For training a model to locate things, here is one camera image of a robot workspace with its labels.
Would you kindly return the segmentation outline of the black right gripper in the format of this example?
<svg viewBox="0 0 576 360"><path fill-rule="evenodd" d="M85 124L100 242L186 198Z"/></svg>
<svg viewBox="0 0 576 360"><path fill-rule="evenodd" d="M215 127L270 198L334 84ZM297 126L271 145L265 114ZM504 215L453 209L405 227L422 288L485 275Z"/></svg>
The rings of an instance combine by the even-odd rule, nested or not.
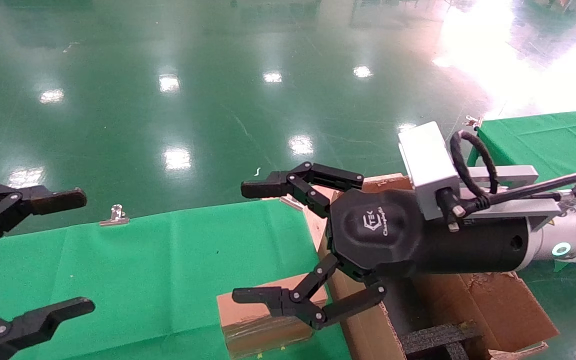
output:
<svg viewBox="0 0 576 360"><path fill-rule="evenodd" d="M272 171L265 180L243 181L246 199L292 196L320 218L328 218L333 254L326 255L294 289L280 286L235 288L240 305L263 304L272 317L296 317L313 330L345 321L379 305L387 294L380 281L320 307L314 294L336 270L351 278L409 277L416 274L510 272L526 257L530 231L524 218L476 218L451 231L443 218L425 219L411 190L366 193L360 173L315 162ZM330 200L314 188L345 192Z"/></svg>

